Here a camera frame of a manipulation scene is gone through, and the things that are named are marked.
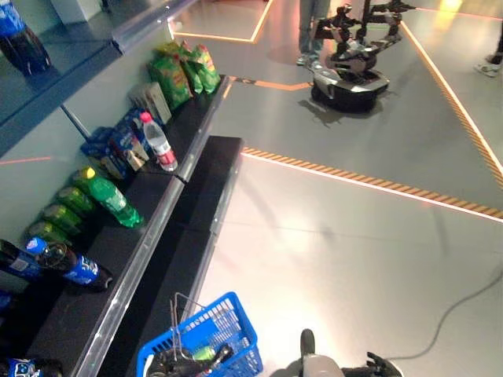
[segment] floor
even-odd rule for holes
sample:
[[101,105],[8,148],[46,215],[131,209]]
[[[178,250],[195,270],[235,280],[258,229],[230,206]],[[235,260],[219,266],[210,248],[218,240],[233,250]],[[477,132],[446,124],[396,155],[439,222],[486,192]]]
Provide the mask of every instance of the floor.
[[343,366],[372,350],[405,375],[503,369],[503,84],[472,69],[503,9],[411,3],[405,38],[379,55],[389,91],[368,114],[310,99],[296,0],[207,0],[176,20],[178,38],[235,78],[213,134],[247,144],[200,301],[238,293],[263,375],[297,375],[304,327]]

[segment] green soda bottle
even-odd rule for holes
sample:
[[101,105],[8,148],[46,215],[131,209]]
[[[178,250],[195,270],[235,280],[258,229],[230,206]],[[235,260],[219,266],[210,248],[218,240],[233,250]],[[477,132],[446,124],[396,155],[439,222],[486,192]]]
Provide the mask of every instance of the green soda bottle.
[[92,197],[109,210],[118,222],[128,228],[133,228],[143,222],[138,211],[127,202],[127,199],[113,183],[108,179],[96,177],[96,172],[92,167],[87,167],[83,173],[89,180],[89,190]]
[[82,218],[88,217],[96,210],[93,201],[76,187],[63,188],[58,192],[57,198]]
[[61,204],[53,204],[44,209],[43,217],[63,229],[70,236],[82,232],[83,221],[72,210]]
[[28,234],[32,237],[37,236],[43,238],[49,242],[63,242],[68,246],[72,245],[72,242],[68,239],[67,234],[48,221],[36,222],[28,229]]

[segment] wall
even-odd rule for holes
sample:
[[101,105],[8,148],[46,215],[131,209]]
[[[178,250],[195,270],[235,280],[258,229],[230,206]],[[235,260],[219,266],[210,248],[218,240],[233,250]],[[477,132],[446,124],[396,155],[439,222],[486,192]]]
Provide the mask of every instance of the wall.
[[[165,30],[149,35],[127,56],[121,57],[70,97],[72,110],[92,132],[99,126],[114,126],[130,108],[127,92],[148,82],[146,63],[154,46],[169,39]],[[22,248],[25,229],[36,220],[70,175],[88,164],[79,147],[83,137],[66,115],[56,110],[0,158],[0,238]],[[39,161],[27,159],[44,158]],[[0,287],[16,291],[24,285],[0,272]]]
[[37,35],[61,22],[50,0],[13,0],[13,4]]
[[99,126],[114,126],[130,109],[127,92],[141,82],[149,82],[146,64],[155,46],[171,40],[167,29],[154,31],[125,57],[107,67],[74,94],[65,105],[92,133]]

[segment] basket handle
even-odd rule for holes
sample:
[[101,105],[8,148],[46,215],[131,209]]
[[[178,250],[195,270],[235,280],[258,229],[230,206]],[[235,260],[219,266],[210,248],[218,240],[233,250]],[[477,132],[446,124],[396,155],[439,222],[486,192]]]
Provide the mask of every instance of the basket handle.
[[173,340],[173,348],[174,348],[174,360],[177,360],[177,352],[176,348],[177,346],[179,347],[180,355],[184,359],[189,359],[190,357],[187,357],[182,350],[182,335],[180,334],[180,329],[179,329],[179,322],[178,322],[178,297],[182,297],[186,300],[185,306],[187,305],[187,302],[191,302],[194,305],[199,306],[201,309],[205,309],[204,306],[202,306],[199,302],[196,302],[192,300],[189,296],[184,295],[183,293],[176,292],[174,294],[174,304],[173,300],[170,300],[170,310],[171,310],[171,328],[173,328],[172,331],[172,340]]

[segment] red bottle cap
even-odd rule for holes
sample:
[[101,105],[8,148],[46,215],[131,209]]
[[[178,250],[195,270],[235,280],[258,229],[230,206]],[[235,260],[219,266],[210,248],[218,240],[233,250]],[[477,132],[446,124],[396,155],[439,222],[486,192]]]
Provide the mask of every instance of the red bottle cap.
[[143,123],[152,122],[152,116],[150,115],[149,112],[142,112],[140,114],[140,119]]

